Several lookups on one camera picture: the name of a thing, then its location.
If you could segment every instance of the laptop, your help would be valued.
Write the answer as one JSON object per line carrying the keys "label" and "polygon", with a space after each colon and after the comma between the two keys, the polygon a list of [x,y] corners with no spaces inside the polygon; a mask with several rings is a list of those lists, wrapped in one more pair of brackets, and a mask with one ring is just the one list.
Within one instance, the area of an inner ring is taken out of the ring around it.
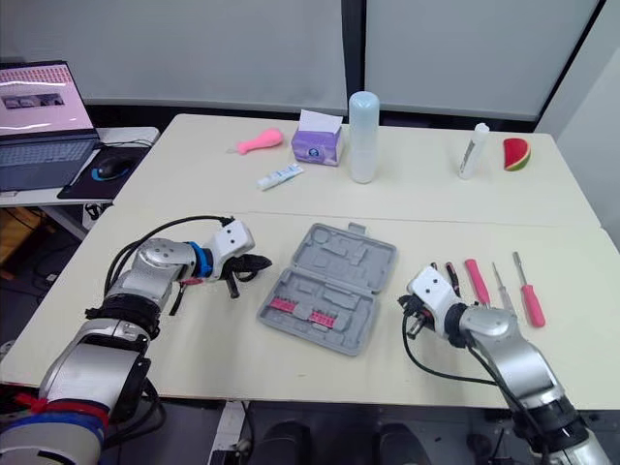
{"label": "laptop", "polygon": [[0,191],[69,184],[99,142],[69,66],[0,66]]}

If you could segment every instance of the white tube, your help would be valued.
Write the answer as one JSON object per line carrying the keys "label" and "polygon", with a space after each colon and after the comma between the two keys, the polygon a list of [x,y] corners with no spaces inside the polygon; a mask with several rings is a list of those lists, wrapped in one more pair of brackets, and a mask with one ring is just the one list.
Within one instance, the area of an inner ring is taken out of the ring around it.
{"label": "white tube", "polygon": [[372,92],[356,92],[349,99],[349,170],[355,182],[370,182],[377,170],[379,149],[379,98]]}
{"label": "white tube", "polygon": [[488,126],[484,123],[478,123],[472,134],[472,139],[469,141],[461,168],[458,171],[458,175],[461,179],[469,179],[474,175],[474,172],[478,168],[481,162],[482,151],[484,150],[484,144],[489,133]]}
{"label": "white tube", "polygon": [[282,184],[284,181],[291,179],[292,177],[297,176],[298,174],[303,173],[303,168],[297,163],[293,163],[288,165],[283,170],[274,171],[271,174],[268,174],[263,179],[259,179],[257,184],[259,189],[262,191],[266,191],[267,189],[272,188],[273,186],[277,186],[278,184]]}

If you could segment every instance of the white bottle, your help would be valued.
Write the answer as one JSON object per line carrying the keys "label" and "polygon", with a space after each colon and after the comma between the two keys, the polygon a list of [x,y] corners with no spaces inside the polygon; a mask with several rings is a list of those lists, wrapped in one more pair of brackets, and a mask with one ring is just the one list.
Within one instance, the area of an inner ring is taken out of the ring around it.
{"label": "white bottle", "polygon": [[488,136],[488,126],[484,123],[478,123],[472,134],[472,139],[469,141],[461,168],[458,171],[458,175],[461,179],[469,179],[474,175],[474,172],[481,163],[482,151],[484,150],[484,144],[486,143],[486,137]]}
{"label": "white bottle", "polygon": [[356,92],[349,99],[349,173],[355,182],[370,182],[375,175],[378,132],[379,98],[372,92]]}

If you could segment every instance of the pink screwdriver handle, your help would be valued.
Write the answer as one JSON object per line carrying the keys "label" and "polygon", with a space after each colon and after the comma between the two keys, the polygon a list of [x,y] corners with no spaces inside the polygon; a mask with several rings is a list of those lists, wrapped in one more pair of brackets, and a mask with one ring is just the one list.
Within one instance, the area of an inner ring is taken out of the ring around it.
{"label": "pink screwdriver handle", "polygon": [[488,296],[488,290],[484,285],[484,280],[478,269],[478,264],[474,259],[469,259],[465,261],[465,266],[467,267],[467,271],[469,271],[470,278],[472,278],[472,283],[474,283],[474,290],[478,296],[478,301],[482,304],[490,304],[491,298]]}
{"label": "pink screwdriver handle", "polygon": [[532,326],[543,327],[546,324],[546,320],[544,319],[544,313],[541,309],[539,298],[534,294],[534,287],[531,284],[526,284],[521,287],[521,291],[523,292],[525,309],[530,317]]}
{"label": "pink screwdriver handle", "polygon": [[245,155],[250,150],[278,145],[282,143],[282,140],[284,140],[284,136],[279,130],[267,129],[266,131],[262,131],[261,134],[255,139],[238,143],[236,145],[236,149],[241,155]]}

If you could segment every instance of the blue ring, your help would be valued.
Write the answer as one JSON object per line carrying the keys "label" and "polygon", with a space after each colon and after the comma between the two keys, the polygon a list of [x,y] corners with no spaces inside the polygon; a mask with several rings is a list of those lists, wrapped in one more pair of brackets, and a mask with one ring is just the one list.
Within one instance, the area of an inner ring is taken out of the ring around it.
{"label": "blue ring", "polygon": [[120,174],[117,174],[116,176],[113,177],[107,177],[105,179],[103,179],[100,175],[99,175],[99,169],[98,168],[93,168],[93,171],[90,172],[90,175],[93,177],[93,179],[95,179],[96,181],[112,181],[113,179],[118,179],[121,176],[124,176],[125,174],[127,174],[127,172],[129,171],[129,168],[126,168],[125,170],[123,170],[123,172],[121,172]]}
{"label": "blue ring", "polygon": [[200,270],[197,276],[199,278],[204,278],[207,274],[211,272],[213,268],[211,268],[211,266],[209,265],[209,262],[206,258],[206,254],[204,253],[203,249],[196,242],[188,242],[188,243],[192,246],[192,248],[196,252],[196,255],[198,256],[198,263],[200,265]]}
{"label": "blue ring", "polygon": [[11,425],[9,425],[7,431],[20,426],[38,423],[68,423],[81,426],[82,428],[86,428],[88,431],[93,433],[99,440],[100,444],[104,443],[104,424],[102,421],[96,417],[84,414],[39,414],[33,417],[22,418],[14,421]]}

